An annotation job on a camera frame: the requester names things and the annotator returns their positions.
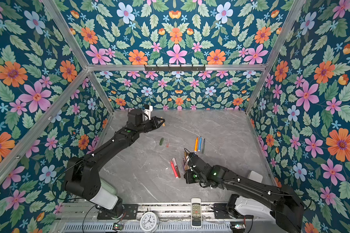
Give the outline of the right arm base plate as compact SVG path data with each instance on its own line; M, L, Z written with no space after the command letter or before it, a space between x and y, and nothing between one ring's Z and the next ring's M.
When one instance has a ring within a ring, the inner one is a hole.
M214 203L211 209L216 219L253 219L252 215L242 215L236 209L235 205L228 203Z

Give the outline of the orange highlighter pen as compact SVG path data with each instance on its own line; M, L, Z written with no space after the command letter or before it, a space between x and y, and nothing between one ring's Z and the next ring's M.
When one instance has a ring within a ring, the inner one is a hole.
M195 145L194 145L194 152L197 152L197 151L198 151L198 144L199 144L199 138L196 137L196 139L195 139Z

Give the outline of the green fountain pen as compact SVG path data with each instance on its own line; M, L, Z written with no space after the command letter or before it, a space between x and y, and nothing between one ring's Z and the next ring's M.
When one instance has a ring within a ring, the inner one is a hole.
M201 151L202 154L204 154L204 151L205 151L205 144L206 144L206 139L203 139L203 141L202 141L202 151Z

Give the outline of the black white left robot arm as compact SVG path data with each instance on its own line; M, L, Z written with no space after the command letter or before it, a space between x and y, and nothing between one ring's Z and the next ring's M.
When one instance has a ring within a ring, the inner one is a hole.
M133 109L127 116L126 125L116 131L108 142L81 158L68 161L63 182L65 191L107 210L113 210L118 205L119 198L101 184L101 168L130 147L140 134L154 131L165 122L165 119L150 116L142 109Z

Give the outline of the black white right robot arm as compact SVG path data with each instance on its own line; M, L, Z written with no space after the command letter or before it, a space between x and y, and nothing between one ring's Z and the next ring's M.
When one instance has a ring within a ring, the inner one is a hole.
M190 173L188 183L199 183L201 187L220 188L236 192L268 208L268 214L276 224L289 233L300 233L305 204L294 189L283 184L281 187L262 184L242 177L226 167L211 166L196 153L188 153L186 159Z

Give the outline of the blue highlighter pen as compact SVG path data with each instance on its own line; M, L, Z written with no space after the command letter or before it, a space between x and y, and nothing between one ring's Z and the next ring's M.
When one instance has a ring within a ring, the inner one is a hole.
M201 151L201 147L202 147L202 137L199 137L198 145L197 145L197 151Z

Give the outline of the brown lilac pen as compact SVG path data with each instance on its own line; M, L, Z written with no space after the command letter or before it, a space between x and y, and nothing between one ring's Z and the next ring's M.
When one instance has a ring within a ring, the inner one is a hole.
M183 158L183 166L184 166L184 170L186 171L188 169L186 158Z

